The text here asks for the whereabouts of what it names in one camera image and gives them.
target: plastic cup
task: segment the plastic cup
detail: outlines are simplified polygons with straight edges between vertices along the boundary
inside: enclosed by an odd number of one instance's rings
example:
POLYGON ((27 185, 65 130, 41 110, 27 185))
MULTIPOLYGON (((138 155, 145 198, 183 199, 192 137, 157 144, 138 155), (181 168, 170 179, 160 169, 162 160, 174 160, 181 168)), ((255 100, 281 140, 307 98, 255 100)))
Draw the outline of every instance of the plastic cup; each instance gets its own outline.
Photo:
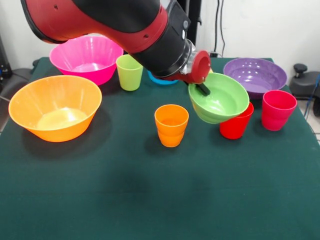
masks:
POLYGON ((271 90, 263 95, 262 125, 270 131, 279 131, 297 106, 297 100, 286 91, 271 90))
POLYGON ((249 103, 247 109, 239 116, 231 118, 228 121, 220 123, 220 133, 226 139, 239 139, 241 138, 246 130, 246 127, 250 121, 252 114, 254 113, 254 106, 249 103))
POLYGON ((120 86, 126 91, 135 91, 140 87, 143 66, 132 56, 126 54, 116 60, 120 86))
POLYGON ((188 111, 175 104, 163 105, 155 111, 154 118, 161 143, 168 148, 178 146, 188 124, 188 111))

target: blue bowl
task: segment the blue bowl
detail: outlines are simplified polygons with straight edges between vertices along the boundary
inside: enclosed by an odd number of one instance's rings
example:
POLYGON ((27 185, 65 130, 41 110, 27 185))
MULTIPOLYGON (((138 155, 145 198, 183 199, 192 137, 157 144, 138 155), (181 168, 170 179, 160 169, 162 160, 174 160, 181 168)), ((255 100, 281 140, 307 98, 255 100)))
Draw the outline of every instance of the blue bowl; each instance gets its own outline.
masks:
POLYGON ((172 85, 178 82, 178 80, 167 81, 167 80, 158 79, 158 78, 155 78, 150 71, 147 71, 147 72, 151 81, 159 85, 172 85))

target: green tablecloth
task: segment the green tablecloth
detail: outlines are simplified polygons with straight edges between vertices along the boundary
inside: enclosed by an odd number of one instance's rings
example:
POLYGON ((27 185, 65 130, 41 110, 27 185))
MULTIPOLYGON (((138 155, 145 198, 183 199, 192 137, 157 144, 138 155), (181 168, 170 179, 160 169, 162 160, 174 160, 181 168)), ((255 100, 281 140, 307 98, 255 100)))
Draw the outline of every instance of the green tablecloth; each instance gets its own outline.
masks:
MULTIPOLYGON (((214 59, 222 72, 230 59, 214 59)), ((33 80, 59 72, 42 58, 33 80)), ((0 136, 2 240, 319 240, 320 148, 299 109, 278 132, 260 122, 227 140, 202 122, 183 82, 117 74, 79 138, 50 143, 9 121, 0 136), (163 147, 154 111, 190 113, 181 145, 163 147)))

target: cable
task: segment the cable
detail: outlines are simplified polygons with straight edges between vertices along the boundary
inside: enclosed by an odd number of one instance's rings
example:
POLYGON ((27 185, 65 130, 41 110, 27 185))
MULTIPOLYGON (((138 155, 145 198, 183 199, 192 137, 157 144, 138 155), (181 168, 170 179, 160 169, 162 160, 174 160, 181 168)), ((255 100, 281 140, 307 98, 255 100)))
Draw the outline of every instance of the cable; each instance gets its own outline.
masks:
POLYGON ((214 52, 217 51, 219 7, 220 7, 220 0, 218 0, 218 5, 216 6, 216 12, 215 12, 215 38, 214 38, 214 50, 213 50, 214 52))
POLYGON ((4 96, 1 96, 1 95, 0 95, 0 99, 4 100, 4 101, 6 101, 6 102, 10 102, 10 99, 8 99, 8 98, 6 98, 6 97, 4 97, 4 96))
POLYGON ((19 75, 19 74, 16 74, 16 73, 12 73, 12 75, 16 75, 16 76, 18 76, 18 77, 20 77, 20 78, 22 78, 22 79, 25 79, 25 80, 27 80, 27 81, 29 81, 30 79, 28 79, 28 78, 26 78, 25 76, 22 76, 22 75, 19 75))
POLYGON ((225 42, 225 39, 224 39, 223 30, 222 30, 222 12, 223 12, 223 9, 224 9, 224 3, 225 3, 225 0, 221 0, 221 9, 220 9, 220 33, 221 33, 221 38, 222 38, 222 42, 223 42, 222 56, 223 56, 224 53, 225 53, 225 47, 226 47, 226 42, 225 42))
POLYGON ((315 94, 315 92, 316 92, 316 90, 318 88, 319 82, 320 82, 320 74, 316 78, 314 89, 313 89, 313 91, 312 91, 312 93, 311 93, 311 95, 310 95, 310 97, 308 99, 308 102, 306 103, 306 108, 305 108, 305 111, 304 111, 304 114, 303 114, 303 116, 305 117, 305 120, 308 120, 309 113, 310 113, 310 107, 311 107, 310 103, 311 103, 311 101, 313 99, 313 96, 314 96, 314 94, 315 94))

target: orange cup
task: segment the orange cup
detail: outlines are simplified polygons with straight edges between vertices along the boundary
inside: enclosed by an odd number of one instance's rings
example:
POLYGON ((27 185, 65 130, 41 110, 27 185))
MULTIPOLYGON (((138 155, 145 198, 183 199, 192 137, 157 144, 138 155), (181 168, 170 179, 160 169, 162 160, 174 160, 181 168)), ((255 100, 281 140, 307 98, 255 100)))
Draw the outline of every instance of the orange cup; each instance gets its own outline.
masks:
POLYGON ((188 111, 175 104, 163 105, 155 111, 154 118, 161 143, 168 148, 178 146, 188 124, 188 111))

